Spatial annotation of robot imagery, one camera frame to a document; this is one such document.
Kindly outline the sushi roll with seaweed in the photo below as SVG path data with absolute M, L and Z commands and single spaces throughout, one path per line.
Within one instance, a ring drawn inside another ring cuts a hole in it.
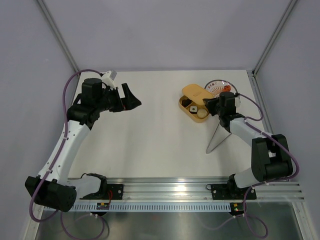
M 198 111 L 198 108 L 197 108 L 197 106 L 191 106 L 190 109 L 189 109 L 189 111 L 190 111 L 191 113 L 193 113 L 193 114 L 196 114 L 197 111 Z

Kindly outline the round beige bun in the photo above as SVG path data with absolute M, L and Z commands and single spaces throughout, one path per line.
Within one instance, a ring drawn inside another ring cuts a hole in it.
M 204 119 L 207 117 L 208 112 L 205 109 L 201 108 L 197 111 L 196 115 L 199 119 Z

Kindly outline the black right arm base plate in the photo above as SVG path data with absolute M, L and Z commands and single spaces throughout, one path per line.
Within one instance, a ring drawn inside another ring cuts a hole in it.
M 243 200 L 248 187 L 238 188 L 236 186 L 228 186 L 228 184 L 210 184 L 213 200 Z

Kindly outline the yellow lunch box base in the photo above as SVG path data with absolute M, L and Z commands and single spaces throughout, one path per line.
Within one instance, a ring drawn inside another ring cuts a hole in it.
M 185 95 L 179 99 L 178 106 L 190 119 L 196 123 L 203 123 L 209 117 L 209 112 L 205 105 L 196 104 Z

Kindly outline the yellow lunch box lid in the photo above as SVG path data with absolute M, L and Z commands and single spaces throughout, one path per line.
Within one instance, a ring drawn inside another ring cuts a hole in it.
M 198 84 L 189 84 L 182 89 L 182 94 L 199 106 L 204 106 L 204 99 L 213 99 L 214 95 Z

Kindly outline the stainless steel food tongs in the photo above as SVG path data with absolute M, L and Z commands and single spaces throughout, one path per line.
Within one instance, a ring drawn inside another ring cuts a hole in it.
M 221 145 L 228 137 L 230 137 L 232 134 L 225 130 L 219 123 L 217 124 L 217 127 L 208 143 L 208 146 L 205 150 L 206 154 L 210 154 L 212 151 L 214 151 L 219 145 Z

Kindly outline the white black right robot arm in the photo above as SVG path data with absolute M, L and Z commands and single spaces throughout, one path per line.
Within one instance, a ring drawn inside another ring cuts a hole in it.
M 207 185 L 213 200 L 255 200 L 254 187 L 284 180 L 295 170 L 286 137 L 267 133 L 250 124 L 250 117 L 237 112 L 236 101 L 240 96 L 239 93 L 222 92 L 216 98 L 203 99 L 209 113 L 218 116 L 220 126 L 251 148 L 248 169 L 230 175 L 226 183 Z

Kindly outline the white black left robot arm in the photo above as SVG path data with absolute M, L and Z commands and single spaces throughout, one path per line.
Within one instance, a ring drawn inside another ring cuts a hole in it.
M 86 173 L 79 179 L 68 176 L 75 157 L 84 139 L 104 111 L 118 113 L 141 106 L 127 83 L 121 85 L 124 96 L 120 97 L 117 87 L 112 87 L 99 78 L 87 78 L 81 92 L 66 111 L 66 122 L 60 138 L 36 177 L 28 176 L 25 187 L 31 196 L 29 210 L 33 205 L 68 212 L 75 201 L 109 200 L 113 197 L 105 176 Z

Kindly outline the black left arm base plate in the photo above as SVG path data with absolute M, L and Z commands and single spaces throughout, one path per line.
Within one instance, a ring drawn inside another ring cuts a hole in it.
M 81 200 L 122 200 L 124 194 L 123 184 L 107 184 L 99 189 L 98 192 L 90 193 Z

